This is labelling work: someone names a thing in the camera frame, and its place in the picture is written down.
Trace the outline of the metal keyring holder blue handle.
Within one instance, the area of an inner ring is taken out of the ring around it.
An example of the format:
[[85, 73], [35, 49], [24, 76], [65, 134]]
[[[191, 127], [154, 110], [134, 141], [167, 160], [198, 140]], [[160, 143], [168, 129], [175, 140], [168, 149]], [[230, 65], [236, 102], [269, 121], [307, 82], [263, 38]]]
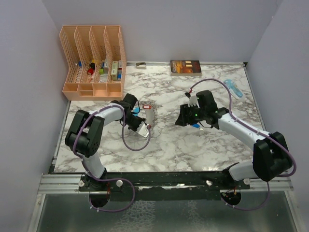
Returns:
[[154, 117], [155, 117], [155, 113], [154, 113], [154, 109], [151, 106], [150, 110], [144, 110], [143, 106], [142, 107], [137, 107], [133, 109], [133, 115], [138, 116], [139, 112], [143, 110], [145, 112], [145, 123], [150, 124], [150, 127], [154, 126]]

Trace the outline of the blue key tag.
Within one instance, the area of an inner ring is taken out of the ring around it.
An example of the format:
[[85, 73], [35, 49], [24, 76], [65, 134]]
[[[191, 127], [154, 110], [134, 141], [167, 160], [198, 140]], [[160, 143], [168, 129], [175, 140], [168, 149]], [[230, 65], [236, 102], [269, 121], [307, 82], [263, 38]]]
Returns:
[[198, 129], [200, 131], [203, 131], [203, 128], [200, 124], [193, 124], [192, 127], [195, 128], [195, 129]]

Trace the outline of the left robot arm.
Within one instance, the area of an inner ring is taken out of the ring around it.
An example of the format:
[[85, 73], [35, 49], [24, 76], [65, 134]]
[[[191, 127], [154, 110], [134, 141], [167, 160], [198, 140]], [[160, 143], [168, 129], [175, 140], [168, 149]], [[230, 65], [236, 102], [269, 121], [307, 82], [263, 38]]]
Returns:
[[[150, 142], [151, 133], [146, 119], [135, 116], [132, 112], [136, 104], [139, 104], [137, 98], [132, 94], [126, 94], [123, 100], [114, 100], [102, 109], [93, 112], [79, 110], [72, 120], [65, 138], [65, 145], [81, 159], [85, 174], [91, 177], [90, 185], [97, 191], [103, 190], [107, 184], [105, 178], [107, 170], [98, 154], [105, 126], [114, 121], [120, 121], [123, 143], [131, 151], [141, 151]], [[125, 126], [147, 138], [146, 144], [141, 148], [129, 147], [124, 138]]]

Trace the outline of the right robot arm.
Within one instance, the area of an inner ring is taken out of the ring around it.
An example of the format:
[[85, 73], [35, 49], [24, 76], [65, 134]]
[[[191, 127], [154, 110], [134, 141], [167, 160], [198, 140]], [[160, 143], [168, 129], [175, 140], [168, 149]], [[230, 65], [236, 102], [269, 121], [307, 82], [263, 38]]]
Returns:
[[218, 108], [213, 94], [204, 90], [193, 95], [186, 93], [188, 104], [180, 106], [180, 114], [175, 124], [185, 127], [205, 121], [211, 128], [231, 134], [253, 151], [253, 160], [236, 163], [225, 169], [222, 184], [233, 189], [240, 180], [259, 178], [265, 182], [280, 176], [290, 169], [293, 161], [287, 154], [284, 136], [259, 130], [233, 116], [229, 109]]

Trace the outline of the red key tag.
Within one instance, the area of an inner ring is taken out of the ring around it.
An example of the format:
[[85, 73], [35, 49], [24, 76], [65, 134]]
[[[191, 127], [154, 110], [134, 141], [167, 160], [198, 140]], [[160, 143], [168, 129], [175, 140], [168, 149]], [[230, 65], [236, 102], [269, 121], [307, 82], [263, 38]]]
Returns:
[[144, 110], [150, 110], [150, 109], [151, 109], [151, 106], [150, 106], [150, 105], [144, 105], [144, 106], [143, 106], [143, 109], [144, 109]]

